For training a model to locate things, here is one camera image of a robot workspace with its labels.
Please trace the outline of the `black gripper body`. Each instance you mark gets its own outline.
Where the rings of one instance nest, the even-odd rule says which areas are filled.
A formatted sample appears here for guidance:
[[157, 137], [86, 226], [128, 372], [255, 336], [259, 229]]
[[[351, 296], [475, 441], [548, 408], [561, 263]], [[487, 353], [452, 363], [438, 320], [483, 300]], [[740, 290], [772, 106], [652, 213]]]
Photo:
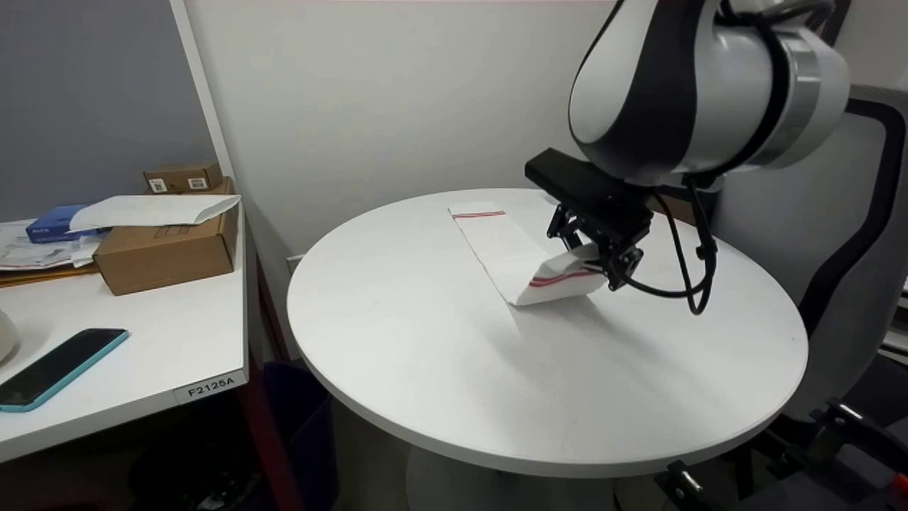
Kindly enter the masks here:
[[639, 242], [650, 232], [652, 213], [646, 206], [641, 211], [609, 211], [609, 206], [578, 211], [575, 205], [564, 205], [564, 206], [570, 211], [570, 226], [578, 236], [578, 246], [581, 245], [594, 246], [591, 263], [601, 273], [604, 273], [604, 259], [609, 252], [623, 252], [628, 246], [639, 246]]

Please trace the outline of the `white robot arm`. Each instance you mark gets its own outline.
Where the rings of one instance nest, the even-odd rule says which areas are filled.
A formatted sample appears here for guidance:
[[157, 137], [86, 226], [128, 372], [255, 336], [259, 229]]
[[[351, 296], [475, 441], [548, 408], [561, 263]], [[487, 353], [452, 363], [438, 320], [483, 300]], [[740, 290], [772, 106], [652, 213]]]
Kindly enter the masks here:
[[673, 177], [788, 165], [843, 117], [849, 63], [799, 23], [822, 0], [615, 0], [568, 97], [585, 177], [628, 205]]

